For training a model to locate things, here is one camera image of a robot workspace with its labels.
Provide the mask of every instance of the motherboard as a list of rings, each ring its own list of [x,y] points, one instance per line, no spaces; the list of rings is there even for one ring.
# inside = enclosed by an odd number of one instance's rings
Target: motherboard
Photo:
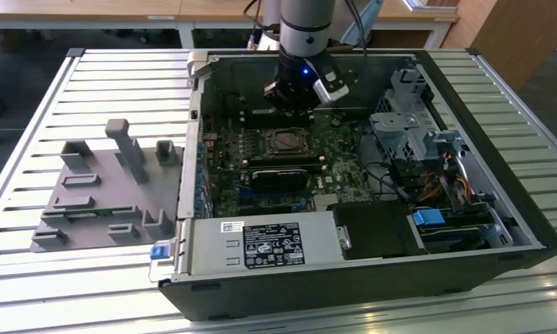
[[[372,199],[358,159],[359,120],[315,111],[307,127],[248,129],[210,119],[204,134],[214,216],[326,211]]]

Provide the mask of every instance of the workbench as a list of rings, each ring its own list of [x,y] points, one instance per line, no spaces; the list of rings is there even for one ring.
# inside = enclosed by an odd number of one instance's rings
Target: workbench
[[[195,48],[195,29],[252,29],[252,22],[244,17],[248,3],[250,0],[183,0],[178,23],[183,47]],[[262,6],[260,22],[264,20],[264,11]],[[256,16],[256,7],[250,14]],[[432,49],[442,46],[450,27],[458,19],[456,13],[412,11],[404,0],[386,0],[372,30],[430,31],[424,47]]]
[[[248,0],[0,0],[0,29],[178,29],[195,48],[195,29],[251,29]],[[375,30],[430,31],[427,48],[440,47],[459,16],[410,10],[387,0]]]
[[[0,29],[175,29],[182,0],[0,0]]]
[[[557,230],[557,140],[482,56],[430,51]],[[64,141],[112,149],[110,118],[143,148],[184,144],[188,50],[72,52],[0,174],[0,333],[534,333],[557,329],[557,257],[474,291],[194,323],[158,291],[150,245],[31,253],[32,233],[63,167]],[[448,128],[455,121],[436,96]],[[171,263],[152,275],[171,273]],[[278,286],[272,289],[288,289]]]

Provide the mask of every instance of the wooden table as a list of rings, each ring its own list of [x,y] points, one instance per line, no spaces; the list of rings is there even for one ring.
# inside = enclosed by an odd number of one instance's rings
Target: wooden table
[[[250,0],[0,0],[0,29],[178,29],[186,49],[195,29],[250,29]],[[404,0],[386,0],[375,30],[430,31],[440,47],[455,13],[418,13]]]
[[[178,29],[183,47],[195,48],[192,31],[195,29],[251,29],[244,17],[244,8],[250,0],[183,0],[179,12]],[[264,8],[260,10],[264,19]],[[386,0],[374,30],[422,30],[431,31],[426,48],[439,48],[446,34],[459,16],[451,12],[414,12],[404,0]]]
[[[182,0],[0,0],[0,29],[175,29]]]

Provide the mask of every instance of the gray plastic block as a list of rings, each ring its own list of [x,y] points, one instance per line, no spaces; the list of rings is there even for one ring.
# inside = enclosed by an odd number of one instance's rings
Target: gray plastic block
[[[130,123],[126,119],[114,119],[108,121],[106,126],[107,136],[115,140],[120,148],[122,156],[124,157],[128,168],[136,183],[148,182],[148,175],[143,167],[144,156],[140,150],[139,142],[128,136]]]
[[[71,223],[71,220],[68,219],[68,217],[62,213],[66,210],[60,210],[58,212],[51,212],[50,214],[47,214],[44,212],[43,216],[42,216],[42,220],[46,222],[46,224],[54,225],[54,226],[62,226],[62,225],[68,225]]]
[[[64,144],[60,157],[66,165],[75,173],[88,173],[91,169],[84,160],[86,157],[94,155],[87,143],[84,141],[67,141]]]
[[[52,207],[56,209],[87,209],[95,206],[95,199],[91,196],[56,197]]]
[[[148,182],[142,184],[136,183],[130,166],[120,165],[118,150],[96,150],[91,155],[84,156],[87,167],[92,170],[91,174],[75,173],[75,170],[64,166],[38,230],[46,228],[62,230],[68,239],[64,244],[34,242],[31,251],[66,251],[154,244],[160,239],[174,237],[183,149],[174,147],[179,162],[176,165],[160,165],[158,148],[146,148],[142,152],[144,152],[142,166],[148,175]],[[75,181],[83,186],[71,186]],[[152,215],[155,222],[151,225],[147,223],[146,226],[143,226],[144,212]],[[111,236],[110,226],[119,224],[132,224],[136,229],[136,234],[132,233],[135,237]]]
[[[156,150],[158,160],[162,166],[179,165],[179,157],[172,141],[159,141]]]
[[[140,238],[140,233],[132,223],[111,224],[108,235],[116,242],[134,241]]]
[[[75,188],[83,186],[96,186],[102,183],[102,178],[98,174],[76,174],[64,177],[63,186],[66,188]]]
[[[114,217],[120,219],[140,218],[143,216],[143,212],[136,205],[124,209],[116,209],[112,211],[112,214]]]
[[[34,233],[32,240],[43,247],[62,246],[68,237],[58,228],[42,228]]]
[[[158,215],[158,220],[155,220],[148,211],[143,215],[143,227],[147,230],[148,235],[154,239],[163,239],[167,235],[174,233],[174,224],[170,218],[167,217],[166,211],[162,210]]]

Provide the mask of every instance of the floor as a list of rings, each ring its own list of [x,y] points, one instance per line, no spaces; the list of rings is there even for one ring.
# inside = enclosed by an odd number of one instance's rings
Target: floor
[[[180,47],[175,34],[170,36],[152,31],[152,41],[147,45],[140,42],[139,34],[135,32],[120,38],[114,32],[56,31],[56,39],[46,41],[28,33],[19,50],[11,53],[0,51],[0,96],[8,105],[0,116],[0,129],[11,129],[0,132],[0,172],[70,48]],[[198,32],[195,39],[200,47],[239,47],[246,45],[247,33],[216,31],[212,36],[211,33]],[[519,95],[557,136],[557,51]]]

